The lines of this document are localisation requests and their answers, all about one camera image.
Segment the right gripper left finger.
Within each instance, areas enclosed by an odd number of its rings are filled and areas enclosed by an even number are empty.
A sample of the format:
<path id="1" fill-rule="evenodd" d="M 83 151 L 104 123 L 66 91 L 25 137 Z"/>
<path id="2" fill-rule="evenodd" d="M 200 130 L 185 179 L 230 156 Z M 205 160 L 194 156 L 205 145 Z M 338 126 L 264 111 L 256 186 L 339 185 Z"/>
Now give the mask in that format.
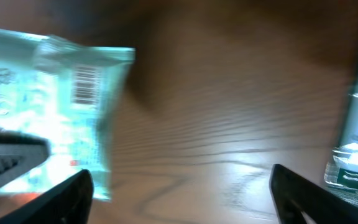
<path id="1" fill-rule="evenodd" d="M 83 169 L 1 217 L 0 224 L 87 224 L 93 192 L 91 174 Z"/>

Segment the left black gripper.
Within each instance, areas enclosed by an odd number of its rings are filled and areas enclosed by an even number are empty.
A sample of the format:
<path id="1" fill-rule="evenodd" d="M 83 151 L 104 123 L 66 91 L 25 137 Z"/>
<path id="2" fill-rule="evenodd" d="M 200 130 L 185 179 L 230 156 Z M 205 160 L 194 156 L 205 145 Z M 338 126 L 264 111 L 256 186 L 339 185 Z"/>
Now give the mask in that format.
<path id="1" fill-rule="evenodd" d="M 0 128 L 0 188 L 41 165 L 49 155 L 47 139 Z"/>

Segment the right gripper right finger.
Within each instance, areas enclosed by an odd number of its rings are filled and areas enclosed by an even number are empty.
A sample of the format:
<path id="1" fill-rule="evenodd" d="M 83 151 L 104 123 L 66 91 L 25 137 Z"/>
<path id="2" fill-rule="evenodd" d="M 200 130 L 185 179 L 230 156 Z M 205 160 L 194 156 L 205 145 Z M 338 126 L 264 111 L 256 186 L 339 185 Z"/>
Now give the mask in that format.
<path id="1" fill-rule="evenodd" d="M 306 223 L 304 213 L 315 223 L 358 224 L 356 206 L 281 164 L 272 168 L 270 191 L 282 224 Z"/>

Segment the mint green wipes packet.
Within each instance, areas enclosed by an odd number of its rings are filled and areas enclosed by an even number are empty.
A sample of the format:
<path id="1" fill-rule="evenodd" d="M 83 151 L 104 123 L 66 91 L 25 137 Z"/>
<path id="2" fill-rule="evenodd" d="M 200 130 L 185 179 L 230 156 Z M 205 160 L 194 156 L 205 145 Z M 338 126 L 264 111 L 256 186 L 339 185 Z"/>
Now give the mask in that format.
<path id="1" fill-rule="evenodd" d="M 112 117 L 134 59 L 133 48 L 0 29 L 0 133 L 48 142 L 0 195 L 41 194 L 86 169 L 93 197 L 111 199 Z"/>

